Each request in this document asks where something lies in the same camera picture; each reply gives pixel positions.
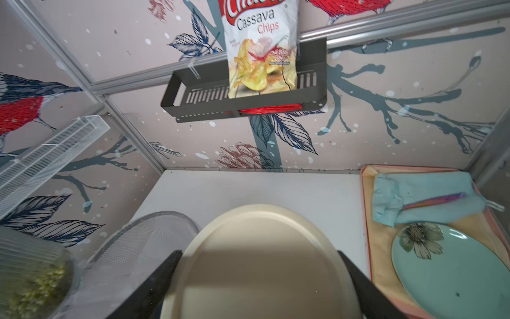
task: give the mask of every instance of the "white shelf surface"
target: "white shelf surface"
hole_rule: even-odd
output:
[[[295,211],[370,277],[359,175],[167,170],[131,221],[173,210],[204,228],[219,215],[248,204]]]

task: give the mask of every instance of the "floral wallpaper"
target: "floral wallpaper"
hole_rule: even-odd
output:
[[[94,103],[0,2],[0,157],[37,145]]]
[[[59,242],[84,260],[128,223],[159,174],[111,119],[104,119],[112,128],[0,219],[0,225]],[[0,164],[7,160],[0,158]]]
[[[0,2],[0,167],[38,145],[73,118],[89,114],[90,98]],[[126,224],[159,178],[114,127],[0,219],[0,225],[69,247],[87,259]],[[162,156],[179,156],[160,143]]]
[[[183,55],[192,58],[224,48],[218,0],[31,2],[97,81],[176,62]],[[422,0],[299,0],[299,30],[420,3]]]
[[[178,124],[159,106],[165,86],[112,99],[148,140],[179,152],[169,167],[464,168],[508,107],[509,23],[332,50],[320,111]]]
[[[95,1],[33,5],[97,80],[223,50],[217,0],[110,0],[99,12]],[[419,3],[301,0],[299,29]],[[331,50],[328,101],[314,113],[177,124],[159,107],[164,86],[112,99],[153,146],[164,148],[160,154],[169,167],[253,162],[266,168],[358,169],[367,163],[463,168],[507,107],[509,21]],[[235,164],[225,160],[229,152],[236,157],[245,149],[259,155],[247,152],[243,156],[251,160],[242,157]]]

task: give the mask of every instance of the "towel tag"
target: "towel tag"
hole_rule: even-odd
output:
[[[500,212],[505,211],[505,207],[503,205],[499,205],[498,203],[493,202],[493,201],[487,201],[487,206],[494,208],[495,210],[498,210]]]

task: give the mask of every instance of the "green food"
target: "green food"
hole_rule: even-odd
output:
[[[9,298],[11,319],[43,319],[62,302],[72,281],[69,263],[48,266],[48,270],[28,276],[20,290]]]

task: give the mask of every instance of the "metal rail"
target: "metal rail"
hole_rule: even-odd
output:
[[[474,23],[510,15],[509,0],[436,0],[351,20],[302,33],[300,42],[327,38],[328,48],[360,44],[385,37],[408,35]],[[226,59],[226,52],[193,59],[203,65]],[[92,83],[98,95],[115,94],[168,83],[173,71],[187,68],[190,61],[171,63],[125,76]]]

